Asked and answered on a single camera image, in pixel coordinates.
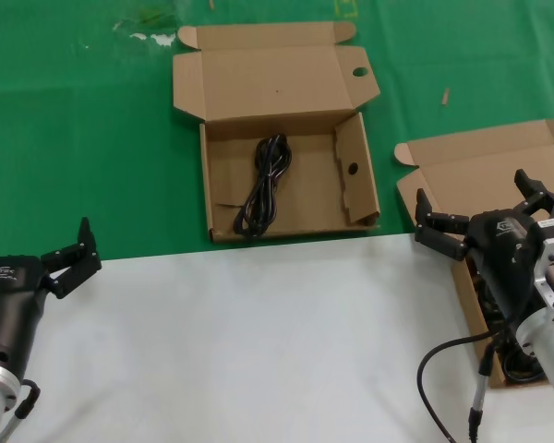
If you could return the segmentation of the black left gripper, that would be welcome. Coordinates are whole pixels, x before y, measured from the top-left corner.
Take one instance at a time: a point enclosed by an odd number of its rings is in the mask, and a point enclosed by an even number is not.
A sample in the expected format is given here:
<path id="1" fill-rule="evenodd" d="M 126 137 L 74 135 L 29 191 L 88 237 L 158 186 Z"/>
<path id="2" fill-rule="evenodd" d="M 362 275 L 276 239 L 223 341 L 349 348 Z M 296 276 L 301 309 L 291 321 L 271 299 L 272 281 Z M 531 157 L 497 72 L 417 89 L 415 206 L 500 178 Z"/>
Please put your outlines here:
<path id="1" fill-rule="evenodd" d="M 77 242 L 41 256 L 0 257 L 0 366 L 26 371 L 47 291 L 63 299 L 102 269 L 90 221 Z"/>

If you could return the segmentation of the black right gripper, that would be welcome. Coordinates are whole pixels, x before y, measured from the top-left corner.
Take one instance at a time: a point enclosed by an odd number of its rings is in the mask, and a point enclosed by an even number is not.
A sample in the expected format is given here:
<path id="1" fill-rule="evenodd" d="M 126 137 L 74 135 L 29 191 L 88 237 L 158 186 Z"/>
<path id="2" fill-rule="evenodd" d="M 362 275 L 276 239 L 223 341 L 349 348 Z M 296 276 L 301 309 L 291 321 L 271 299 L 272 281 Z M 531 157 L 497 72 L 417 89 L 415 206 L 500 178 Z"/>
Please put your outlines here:
<path id="1" fill-rule="evenodd" d="M 533 257 L 526 244 L 531 217 L 539 210 L 554 218 L 554 193 L 523 169 L 514 183 L 523 201 L 513 210 L 467 216 L 435 212 L 423 188 L 416 191 L 415 240 L 442 255 L 462 261 L 468 251 L 500 312 L 520 324 L 535 312 Z"/>

